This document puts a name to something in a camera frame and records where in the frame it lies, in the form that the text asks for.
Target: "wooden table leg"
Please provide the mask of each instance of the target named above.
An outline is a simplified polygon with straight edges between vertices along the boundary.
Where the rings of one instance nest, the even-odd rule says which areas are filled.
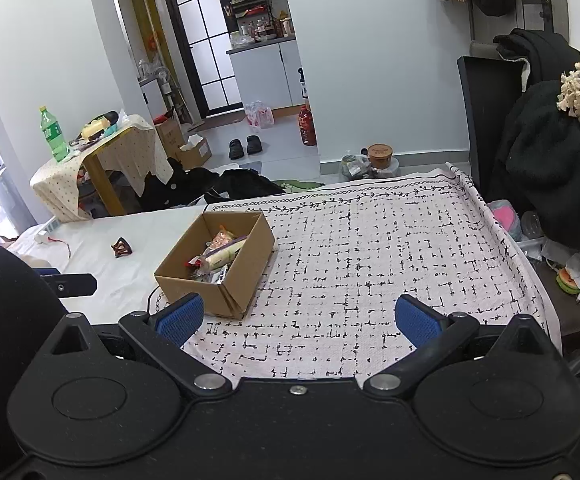
[[[126,210],[121,205],[119,197],[116,195],[106,171],[101,166],[97,155],[90,155],[83,160],[83,166],[90,175],[90,180],[99,193],[101,202],[106,206],[108,213],[112,216],[123,216]]]

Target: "shoe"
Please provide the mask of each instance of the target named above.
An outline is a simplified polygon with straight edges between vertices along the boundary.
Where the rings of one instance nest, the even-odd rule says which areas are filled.
[[[259,136],[250,135],[247,138],[247,154],[254,155],[255,153],[260,153],[262,151],[263,148],[261,147],[261,139],[259,139]]]
[[[241,146],[241,141],[239,139],[232,139],[230,141],[230,160],[236,160],[242,156],[244,156],[244,153],[243,146]]]

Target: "pair of black shoes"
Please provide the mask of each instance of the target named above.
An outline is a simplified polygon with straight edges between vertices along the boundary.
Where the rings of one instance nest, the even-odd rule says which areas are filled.
[[[263,151],[261,147],[261,139],[259,136],[250,135],[247,139],[247,154],[254,155],[255,153],[260,153]],[[243,146],[239,139],[233,139],[230,141],[230,160],[236,160],[244,156]]]

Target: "metal bolt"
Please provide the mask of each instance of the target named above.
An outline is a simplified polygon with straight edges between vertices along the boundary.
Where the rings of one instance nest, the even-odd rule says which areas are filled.
[[[225,377],[219,374],[203,374],[195,379],[195,386],[202,390],[218,390],[225,384]]]
[[[370,378],[370,386],[376,390],[395,390],[401,386],[401,379],[392,374],[378,374]]]
[[[308,393],[308,389],[301,384],[295,384],[294,386],[290,386],[290,393],[292,395],[305,395]]]

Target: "white cabinet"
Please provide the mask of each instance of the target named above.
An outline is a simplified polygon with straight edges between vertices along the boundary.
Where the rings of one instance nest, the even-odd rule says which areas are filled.
[[[230,60],[244,105],[262,101],[270,108],[292,106],[278,43],[230,54]]]
[[[285,76],[288,79],[288,88],[290,89],[290,98],[292,105],[298,106],[303,104],[303,92],[301,91],[301,58],[299,57],[299,47],[296,41],[286,41],[279,43],[281,48],[281,58],[285,67]]]

